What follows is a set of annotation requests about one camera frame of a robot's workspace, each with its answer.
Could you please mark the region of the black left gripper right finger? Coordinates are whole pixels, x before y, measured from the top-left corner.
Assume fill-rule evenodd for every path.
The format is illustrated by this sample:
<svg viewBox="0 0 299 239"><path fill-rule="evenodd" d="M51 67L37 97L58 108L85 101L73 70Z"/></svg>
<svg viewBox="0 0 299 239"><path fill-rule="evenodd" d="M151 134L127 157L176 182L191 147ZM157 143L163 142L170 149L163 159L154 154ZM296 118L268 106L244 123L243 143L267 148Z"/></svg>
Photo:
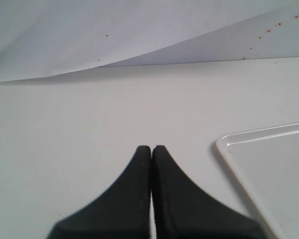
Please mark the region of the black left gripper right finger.
<svg viewBox="0 0 299 239"><path fill-rule="evenodd" d="M200 189L167 148L152 152L151 191L158 239L260 239L260 225Z"/></svg>

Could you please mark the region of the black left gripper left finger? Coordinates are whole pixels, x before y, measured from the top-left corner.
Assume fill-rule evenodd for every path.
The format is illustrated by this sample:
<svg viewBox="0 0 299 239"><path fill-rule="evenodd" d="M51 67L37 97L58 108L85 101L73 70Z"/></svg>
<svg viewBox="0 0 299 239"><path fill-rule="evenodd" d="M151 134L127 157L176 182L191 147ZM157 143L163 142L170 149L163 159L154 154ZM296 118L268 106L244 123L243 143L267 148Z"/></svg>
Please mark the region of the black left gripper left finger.
<svg viewBox="0 0 299 239"><path fill-rule="evenodd" d="M50 239L150 238L148 146L138 146L117 180L96 200L55 224Z"/></svg>

